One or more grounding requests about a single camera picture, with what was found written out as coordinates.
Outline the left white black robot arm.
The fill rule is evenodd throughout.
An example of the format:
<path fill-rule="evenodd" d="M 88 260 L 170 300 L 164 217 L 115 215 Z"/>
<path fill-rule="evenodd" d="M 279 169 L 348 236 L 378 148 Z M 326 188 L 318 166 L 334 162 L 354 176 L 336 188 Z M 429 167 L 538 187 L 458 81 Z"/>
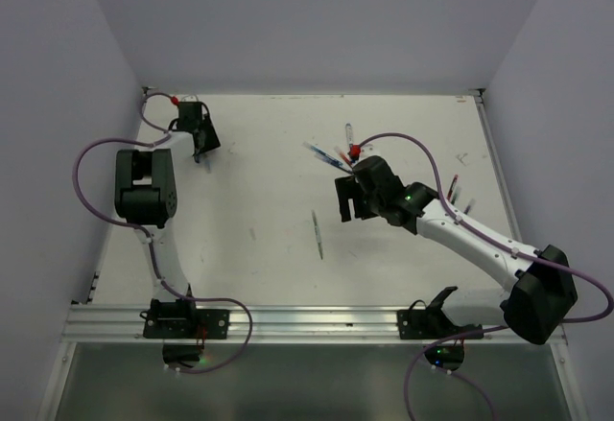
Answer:
<path fill-rule="evenodd" d="M 153 299 L 174 302 L 192 294 L 178 257 L 173 220 L 178 209 L 177 177 L 197 167 L 221 146 L 209 108 L 180 101 L 178 117 L 157 146 L 116 153 L 114 206 L 143 246 L 153 279 Z"/>

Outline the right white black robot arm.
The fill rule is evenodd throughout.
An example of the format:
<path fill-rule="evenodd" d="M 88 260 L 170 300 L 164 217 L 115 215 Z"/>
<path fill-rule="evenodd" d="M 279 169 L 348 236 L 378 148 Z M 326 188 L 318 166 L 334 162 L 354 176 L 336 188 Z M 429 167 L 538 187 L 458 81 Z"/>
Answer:
<path fill-rule="evenodd" d="M 440 291 L 430 303 L 397 313 L 401 339 L 443 339 L 459 333 L 481 335 L 486 325 L 507 326 L 521 339 L 543 344 L 578 300 L 566 254 L 555 246 L 538 250 L 509 239 L 442 204 L 437 191 L 409 185 L 374 155 L 352 175 L 335 181 L 343 222 L 384 219 L 389 225 L 438 243 L 493 279 L 494 289 Z"/>

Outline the grey pen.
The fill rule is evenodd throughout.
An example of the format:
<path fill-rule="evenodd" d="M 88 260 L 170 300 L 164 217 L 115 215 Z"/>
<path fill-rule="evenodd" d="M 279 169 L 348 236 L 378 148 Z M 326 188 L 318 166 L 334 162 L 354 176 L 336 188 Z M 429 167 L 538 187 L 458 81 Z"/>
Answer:
<path fill-rule="evenodd" d="M 321 237 L 321 232 L 320 232 L 320 227 L 319 227 L 318 217 L 317 217 L 317 214 L 316 214 L 316 211 L 315 211 L 315 210 L 312 210 L 312 211 L 311 211 L 311 216 L 312 216 L 312 221 L 313 221 L 313 225 L 314 225 L 315 238 L 316 238 L 316 243 L 317 243 L 317 248 L 318 248 L 319 258 L 320 258 L 320 260 L 322 260 L 322 261 L 323 261 L 324 254 L 323 254 L 322 237 Z"/>

